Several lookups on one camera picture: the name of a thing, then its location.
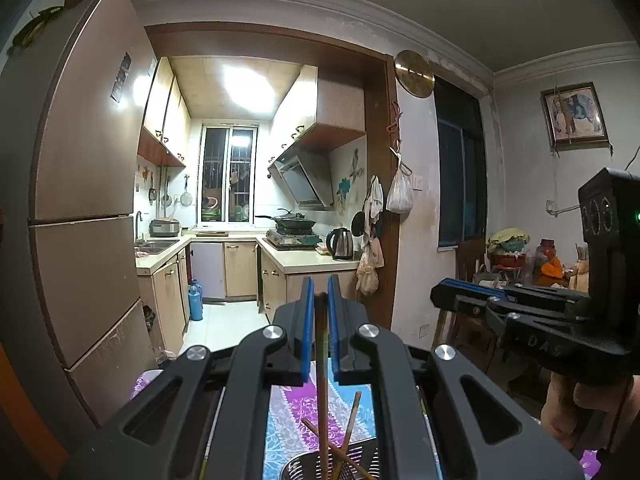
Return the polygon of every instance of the brass gong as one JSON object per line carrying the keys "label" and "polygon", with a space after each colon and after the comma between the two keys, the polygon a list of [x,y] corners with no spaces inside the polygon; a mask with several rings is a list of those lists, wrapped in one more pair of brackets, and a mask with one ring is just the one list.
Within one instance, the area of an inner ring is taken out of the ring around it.
{"label": "brass gong", "polygon": [[413,50],[403,50],[396,56],[396,77],[409,94],[429,97],[436,79],[429,63]]}

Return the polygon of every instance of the hand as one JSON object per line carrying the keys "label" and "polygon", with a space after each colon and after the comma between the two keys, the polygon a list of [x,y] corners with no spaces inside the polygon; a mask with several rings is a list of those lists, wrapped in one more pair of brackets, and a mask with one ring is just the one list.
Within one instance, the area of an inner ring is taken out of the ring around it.
{"label": "hand", "polygon": [[551,382],[546,393],[546,403],[542,408],[542,426],[565,448],[571,449],[580,437],[576,434],[577,408],[601,410],[606,418],[600,433],[589,442],[587,449],[603,449],[609,443],[613,424],[620,408],[620,418],[614,435],[611,450],[625,436],[634,419],[640,412],[640,376],[633,377],[632,387],[626,399],[622,399],[628,385],[625,379],[612,386],[586,386],[571,378],[551,373]]}

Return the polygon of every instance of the wooden door frame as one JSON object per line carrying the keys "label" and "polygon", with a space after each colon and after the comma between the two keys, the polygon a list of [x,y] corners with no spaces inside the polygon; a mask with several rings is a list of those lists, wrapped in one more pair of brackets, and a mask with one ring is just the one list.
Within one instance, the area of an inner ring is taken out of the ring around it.
{"label": "wooden door frame", "polygon": [[[386,129],[395,118],[392,103],[398,100],[393,57],[320,34],[255,23],[164,23],[149,25],[145,30],[158,59],[164,56],[261,57],[309,64],[361,81],[367,131],[367,179],[377,175],[386,195],[397,167],[389,147],[398,137],[398,131],[390,133]],[[391,328],[400,222],[398,215],[386,210],[382,221],[380,244],[385,266],[377,269],[380,285],[374,294],[360,300],[372,322]]]}

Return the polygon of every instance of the countertop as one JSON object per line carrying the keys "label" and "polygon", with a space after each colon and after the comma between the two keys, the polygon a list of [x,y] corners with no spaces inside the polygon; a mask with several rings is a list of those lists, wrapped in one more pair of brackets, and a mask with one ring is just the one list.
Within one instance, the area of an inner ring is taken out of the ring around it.
{"label": "countertop", "polygon": [[[179,237],[178,243],[159,254],[150,254],[145,258],[136,258],[139,276],[150,276],[162,267],[172,256],[180,252],[191,242],[257,242],[263,251],[285,274],[307,274],[310,272],[335,272],[355,270],[359,260],[334,260],[331,256],[322,256],[315,251],[278,251],[265,240],[265,229],[229,232],[228,236],[196,236],[196,231],[187,231]],[[172,240],[174,238],[148,238],[148,240]]]}
{"label": "countertop", "polygon": [[360,259],[334,260],[331,256],[322,256],[316,251],[279,251],[263,235],[257,236],[255,241],[285,274],[355,270],[360,263]]}

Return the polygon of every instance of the faucet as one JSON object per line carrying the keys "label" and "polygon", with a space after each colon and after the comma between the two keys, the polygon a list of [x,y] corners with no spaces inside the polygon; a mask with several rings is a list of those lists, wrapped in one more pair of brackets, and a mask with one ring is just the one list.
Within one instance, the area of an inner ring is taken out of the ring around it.
{"label": "faucet", "polygon": [[145,235],[144,233],[142,234],[142,238],[138,238],[138,220],[142,220],[142,211],[138,211],[136,213],[136,240],[134,241],[134,243],[138,243],[139,241],[144,242],[145,241]]}

